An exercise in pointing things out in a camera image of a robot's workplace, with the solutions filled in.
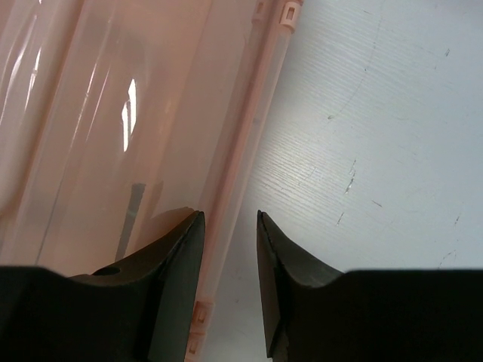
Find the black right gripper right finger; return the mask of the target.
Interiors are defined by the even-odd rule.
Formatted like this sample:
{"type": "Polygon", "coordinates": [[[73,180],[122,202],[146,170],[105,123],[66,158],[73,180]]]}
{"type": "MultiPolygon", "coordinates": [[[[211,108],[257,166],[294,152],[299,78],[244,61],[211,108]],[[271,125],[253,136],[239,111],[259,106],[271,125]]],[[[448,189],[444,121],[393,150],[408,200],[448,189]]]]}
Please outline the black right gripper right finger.
{"type": "Polygon", "coordinates": [[[257,214],[266,354],[273,361],[480,361],[482,272],[338,271],[257,214]]]}

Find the pink plastic toolbox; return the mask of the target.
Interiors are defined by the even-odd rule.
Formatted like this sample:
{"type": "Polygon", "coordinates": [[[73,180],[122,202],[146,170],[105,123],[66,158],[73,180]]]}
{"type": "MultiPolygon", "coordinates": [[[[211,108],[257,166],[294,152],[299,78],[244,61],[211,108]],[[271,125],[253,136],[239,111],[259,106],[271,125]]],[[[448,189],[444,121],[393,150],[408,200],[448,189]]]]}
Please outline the pink plastic toolbox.
{"type": "Polygon", "coordinates": [[[205,215],[182,360],[197,361],[302,6],[3,1],[1,270],[70,278],[118,262],[143,183],[125,257],[205,215]]]}

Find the silver ratchet wrench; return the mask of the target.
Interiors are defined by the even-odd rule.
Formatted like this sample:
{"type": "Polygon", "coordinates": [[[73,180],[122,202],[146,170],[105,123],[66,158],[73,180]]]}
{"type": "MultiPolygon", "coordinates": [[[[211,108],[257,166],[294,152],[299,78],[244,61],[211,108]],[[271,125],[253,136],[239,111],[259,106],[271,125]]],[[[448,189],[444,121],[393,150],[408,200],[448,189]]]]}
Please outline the silver ratchet wrench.
{"type": "Polygon", "coordinates": [[[145,188],[146,185],[143,183],[134,183],[131,186],[131,196],[125,213],[122,231],[119,237],[118,248],[115,254],[115,261],[119,261],[120,259],[123,259],[125,257],[125,252],[131,238],[131,233],[140,209],[145,188]]]}

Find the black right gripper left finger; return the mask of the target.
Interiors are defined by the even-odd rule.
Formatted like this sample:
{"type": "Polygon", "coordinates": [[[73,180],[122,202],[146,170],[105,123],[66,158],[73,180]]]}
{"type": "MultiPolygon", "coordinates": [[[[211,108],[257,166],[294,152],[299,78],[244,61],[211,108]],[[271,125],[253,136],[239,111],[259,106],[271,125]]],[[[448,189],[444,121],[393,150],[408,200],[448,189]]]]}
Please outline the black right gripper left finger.
{"type": "Polygon", "coordinates": [[[1,270],[3,361],[182,361],[205,242],[196,211],[91,275],[1,270]]]}

